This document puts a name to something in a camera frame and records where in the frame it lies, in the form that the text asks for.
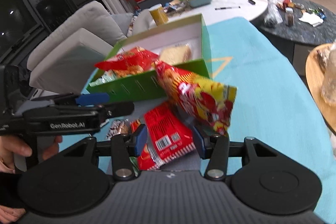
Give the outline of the person's left hand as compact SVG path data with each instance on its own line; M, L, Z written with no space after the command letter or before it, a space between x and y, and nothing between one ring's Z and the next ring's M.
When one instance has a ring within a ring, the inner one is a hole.
M55 136L51 146L42 153L42 159L47 160L59 152L59 144L63 141L62 136ZM1 136L1 173L14 173L14 155L30 157L32 149L22 139L16 136ZM26 211L1 206L1 223L12 223L20 219Z

